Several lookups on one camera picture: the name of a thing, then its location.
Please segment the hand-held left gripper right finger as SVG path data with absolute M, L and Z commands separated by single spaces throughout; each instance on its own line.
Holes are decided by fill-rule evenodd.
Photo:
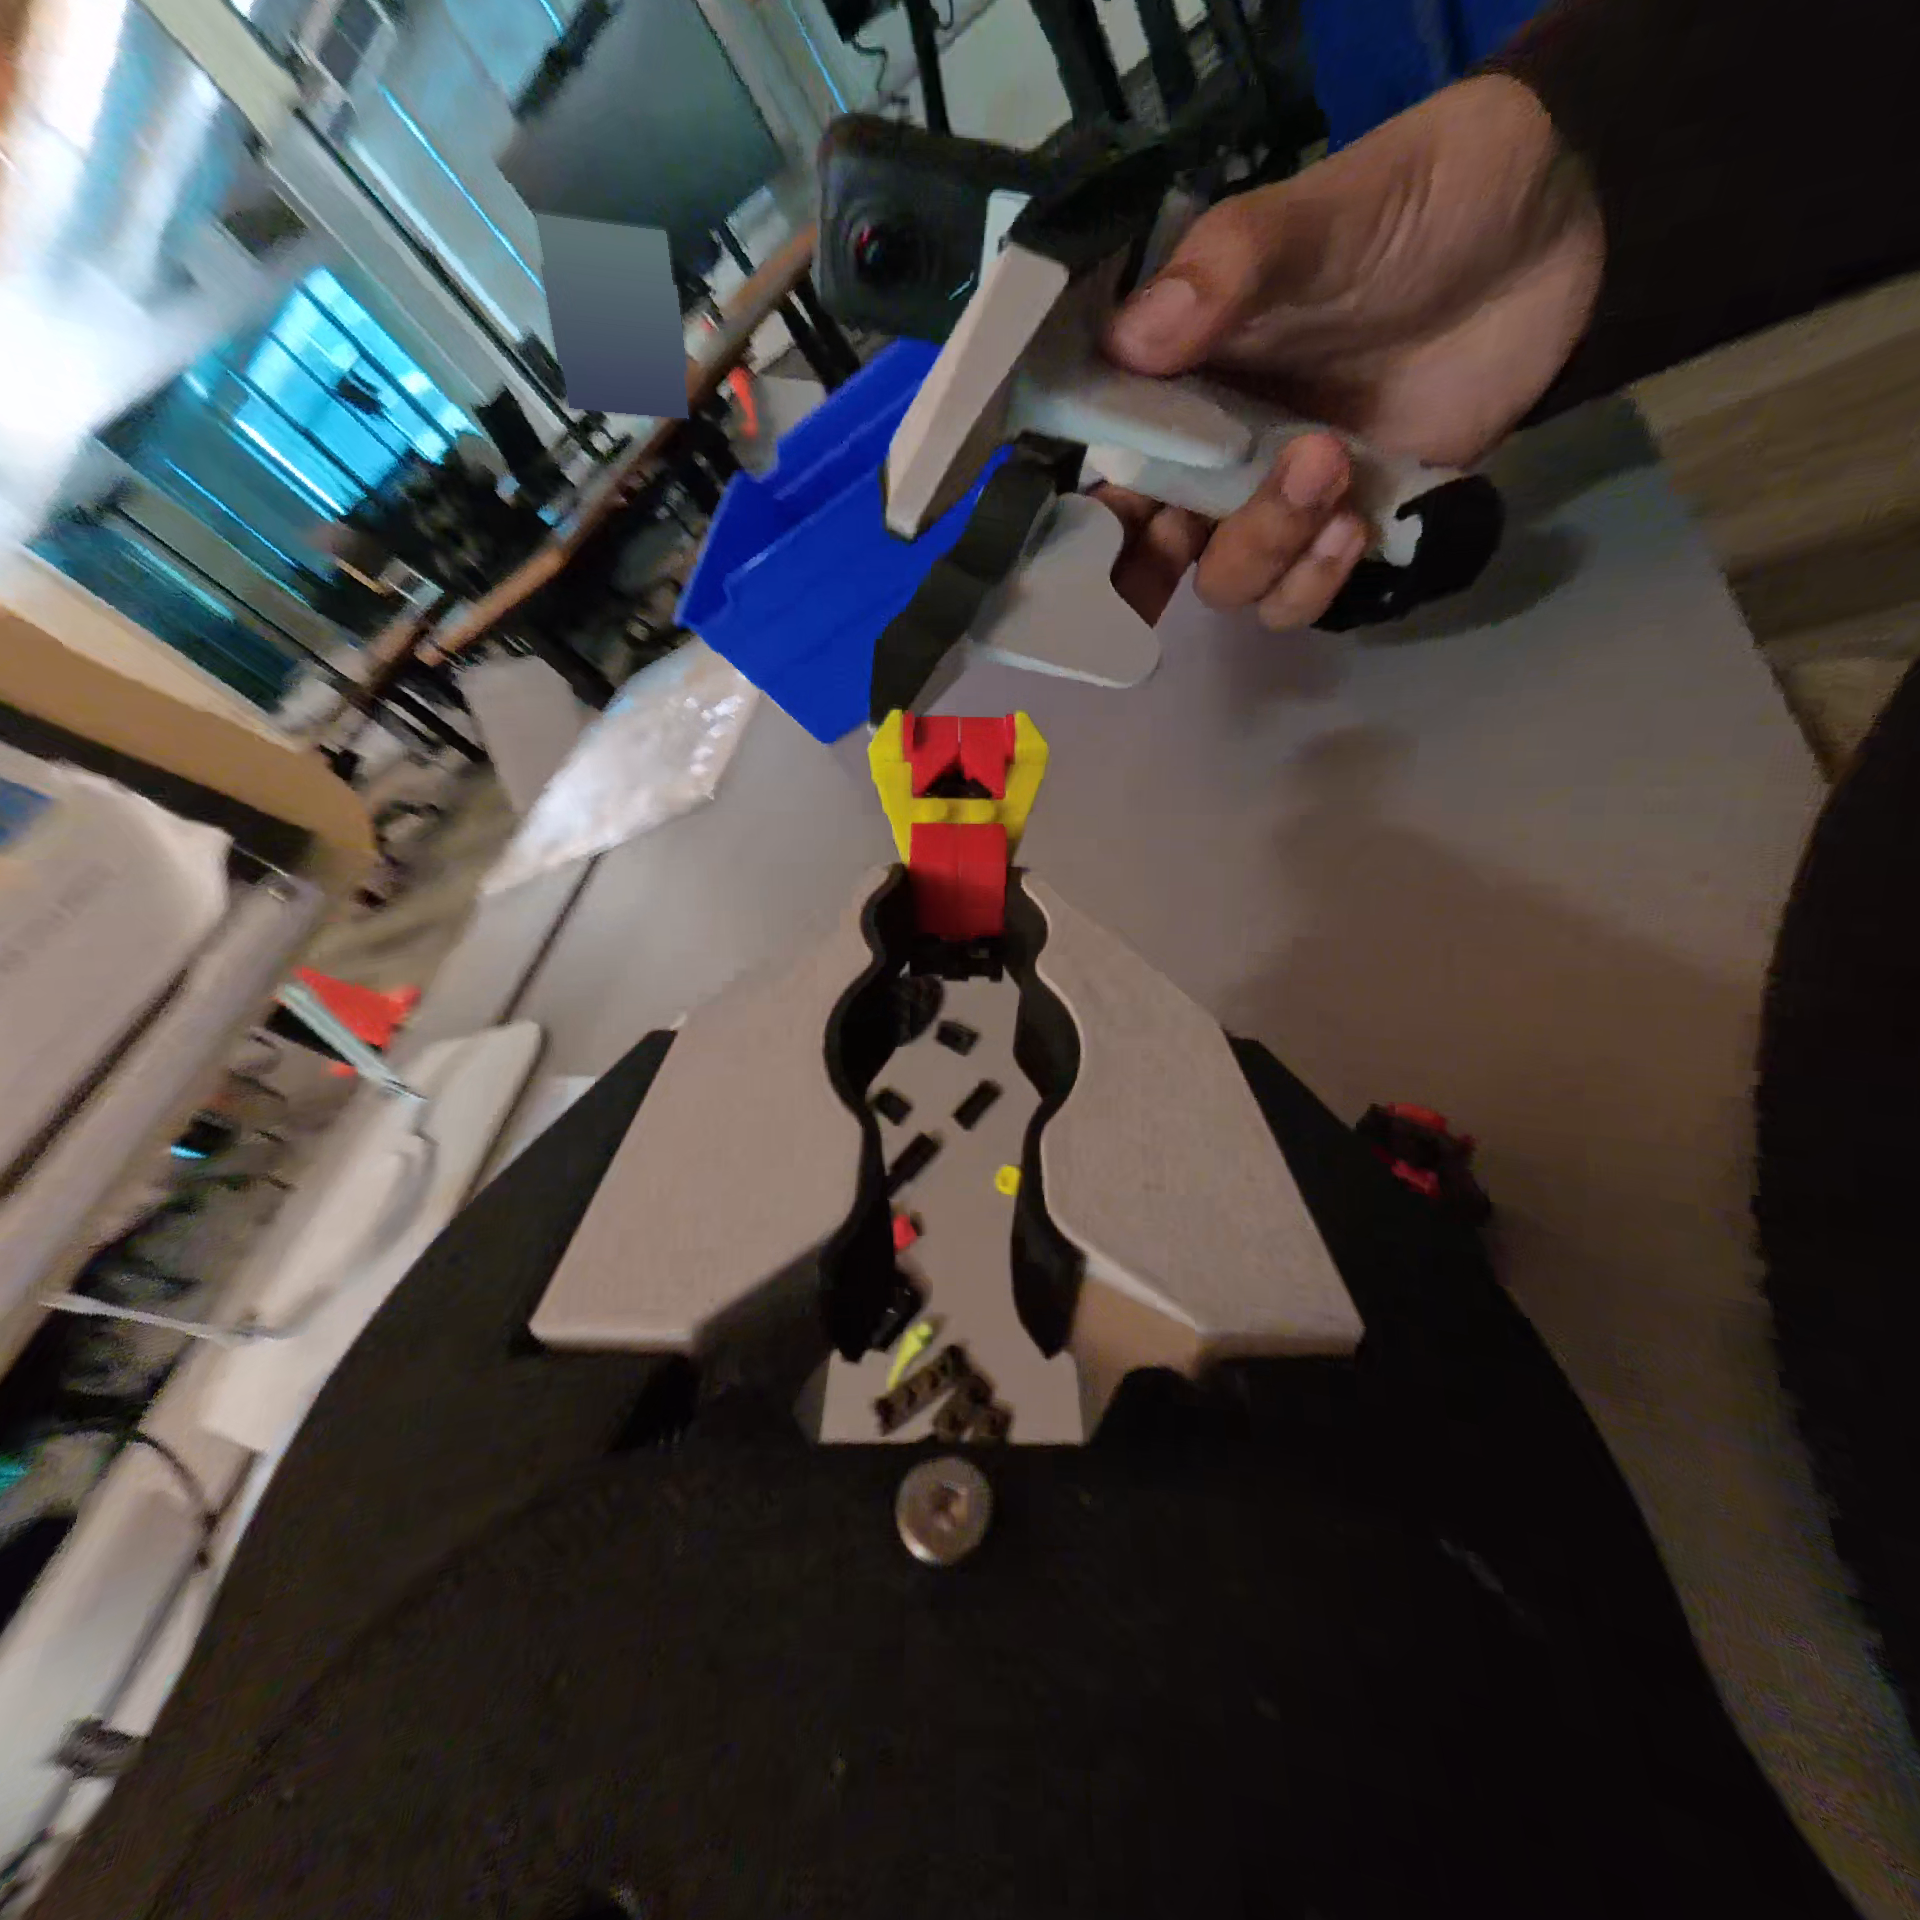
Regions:
M 1083 1437 L 1135 1373 L 1348 1359 L 1362 1318 L 1227 1031 L 1015 876 L 1015 1307 L 1072 1363 Z

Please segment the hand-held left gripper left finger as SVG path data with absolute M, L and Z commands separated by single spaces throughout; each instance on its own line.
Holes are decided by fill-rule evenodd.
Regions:
M 695 1363 L 749 1385 L 826 1441 L 829 1333 L 824 1267 L 857 1220 L 877 1139 L 829 1067 L 829 1022 L 881 964 L 871 907 L 898 869 L 789 955 L 695 1006 L 530 1314 L 553 1354 Z

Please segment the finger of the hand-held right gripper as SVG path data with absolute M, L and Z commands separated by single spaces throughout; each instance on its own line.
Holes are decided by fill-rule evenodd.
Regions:
M 1003 443 L 1015 375 L 1071 285 L 1063 260 L 1013 242 L 980 271 L 884 452 L 890 537 L 923 537 Z
M 989 475 L 953 547 L 876 637 L 876 718 L 919 706 L 953 647 L 1017 572 L 1056 495 L 1056 465 L 1032 447 L 1011 452 Z

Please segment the yellow black red lego model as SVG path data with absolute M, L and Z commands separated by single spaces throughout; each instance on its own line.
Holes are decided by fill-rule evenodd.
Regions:
M 1024 711 L 890 711 L 869 748 L 904 865 L 906 953 L 919 973 L 996 979 L 1005 902 L 1049 745 Z

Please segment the pile of lego pieces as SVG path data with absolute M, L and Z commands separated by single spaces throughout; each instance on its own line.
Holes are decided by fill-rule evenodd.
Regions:
M 1013 1242 L 1039 1098 L 1015 1037 L 1011 979 L 945 985 L 933 1023 L 893 1054 L 873 1099 L 896 1265 L 919 1293 L 883 1387 L 896 1399 L 919 1377 L 941 1377 L 947 1393 L 925 1401 L 919 1427 L 952 1443 L 1008 1434 L 1036 1357 L 1015 1299 Z

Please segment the person's right forearm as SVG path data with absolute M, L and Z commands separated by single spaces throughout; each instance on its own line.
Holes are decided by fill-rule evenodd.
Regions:
M 1591 185 L 1591 317 L 1527 426 L 1913 274 L 1916 3 L 1580 3 L 1481 74 Z

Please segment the long red black lego assembly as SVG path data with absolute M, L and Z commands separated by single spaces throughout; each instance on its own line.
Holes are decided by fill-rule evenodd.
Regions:
M 1436 1109 L 1417 1101 L 1376 1101 L 1355 1122 L 1355 1137 L 1413 1191 L 1437 1207 L 1487 1211 L 1479 1140 Z

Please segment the person's right hand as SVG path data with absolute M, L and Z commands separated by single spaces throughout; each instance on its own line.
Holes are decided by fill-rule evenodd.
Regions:
M 1273 634 L 1314 623 L 1373 537 L 1348 441 L 1475 466 L 1570 359 L 1600 268 L 1585 170 L 1501 74 L 1211 205 L 1113 313 L 1107 354 L 1143 378 L 1226 378 L 1327 430 L 1288 443 L 1227 519 L 1103 486 L 1121 599 L 1154 623 L 1191 580 Z

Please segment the blue bin with square tag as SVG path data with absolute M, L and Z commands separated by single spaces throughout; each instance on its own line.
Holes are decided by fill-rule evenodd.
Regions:
M 869 722 L 881 634 L 988 486 L 979 475 L 917 542 L 884 525 L 884 457 L 938 356 L 884 345 L 781 431 L 768 470 L 731 477 L 680 601 L 680 623 L 824 745 Z

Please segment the clear plastic bag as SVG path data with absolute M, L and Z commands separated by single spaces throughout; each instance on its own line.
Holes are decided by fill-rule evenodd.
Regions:
M 475 667 L 488 751 L 517 829 L 483 878 L 506 897 L 711 803 L 761 708 L 761 693 L 707 643 L 648 662 L 604 711 L 575 706 L 540 661 Z

